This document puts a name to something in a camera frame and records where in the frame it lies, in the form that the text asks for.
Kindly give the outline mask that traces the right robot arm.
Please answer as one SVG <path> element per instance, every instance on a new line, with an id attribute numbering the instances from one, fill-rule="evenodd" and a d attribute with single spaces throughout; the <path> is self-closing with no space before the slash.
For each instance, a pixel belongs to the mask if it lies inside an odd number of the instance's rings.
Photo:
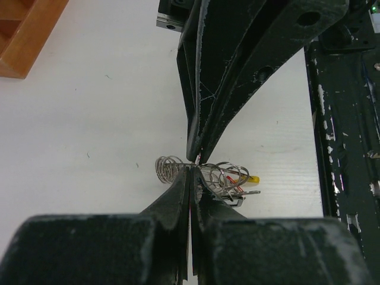
<path id="1" fill-rule="evenodd" d="M 206 163 L 231 120 L 313 40 L 329 53 L 373 48 L 373 1 L 160 1 L 157 25 L 178 31 L 186 157 Z"/>

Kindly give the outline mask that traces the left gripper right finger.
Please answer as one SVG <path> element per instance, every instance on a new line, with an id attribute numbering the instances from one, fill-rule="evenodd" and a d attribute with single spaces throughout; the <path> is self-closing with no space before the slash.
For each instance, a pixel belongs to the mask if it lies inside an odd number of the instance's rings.
<path id="1" fill-rule="evenodd" d="M 373 284 L 334 218 L 246 218 L 191 169 L 193 273 L 199 284 Z"/>

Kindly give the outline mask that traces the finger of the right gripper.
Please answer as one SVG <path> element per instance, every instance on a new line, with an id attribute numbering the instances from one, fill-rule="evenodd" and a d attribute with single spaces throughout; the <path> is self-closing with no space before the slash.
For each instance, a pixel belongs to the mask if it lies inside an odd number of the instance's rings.
<path id="1" fill-rule="evenodd" d="M 177 65 L 188 119 L 186 156 L 208 160 L 228 124 L 286 57 L 275 50 L 286 1 L 196 1 Z"/>
<path id="2" fill-rule="evenodd" d="M 341 20 L 347 1 L 199 2 L 199 156 L 295 53 Z"/>

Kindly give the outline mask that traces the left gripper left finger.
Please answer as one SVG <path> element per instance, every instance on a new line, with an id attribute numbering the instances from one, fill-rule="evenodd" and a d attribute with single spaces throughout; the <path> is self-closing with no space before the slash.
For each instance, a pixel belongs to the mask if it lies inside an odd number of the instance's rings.
<path id="1" fill-rule="evenodd" d="M 138 214 L 27 219 L 1 261 L 2 284 L 182 284 L 190 171 Z"/>

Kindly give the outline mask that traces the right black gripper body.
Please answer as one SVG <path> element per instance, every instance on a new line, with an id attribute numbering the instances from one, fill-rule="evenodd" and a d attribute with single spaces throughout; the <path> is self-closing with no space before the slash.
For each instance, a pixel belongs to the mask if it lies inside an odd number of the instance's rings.
<path id="1" fill-rule="evenodd" d="M 194 5 L 194 0 L 160 0 L 156 26 L 182 32 Z"/>

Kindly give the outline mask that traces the red key tag with key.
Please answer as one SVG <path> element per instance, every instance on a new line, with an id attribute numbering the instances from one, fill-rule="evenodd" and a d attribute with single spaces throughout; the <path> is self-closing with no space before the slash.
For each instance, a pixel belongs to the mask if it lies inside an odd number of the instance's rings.
<path id="1" fill-rule="evenodd" d="M 199 153 L 199 154 L 197 155 L 197 158 L 196 158 L 195 163 L 198 165 L 198 164 L 200 163 L 200 160 L 201 160 L 201 153 Z"/>

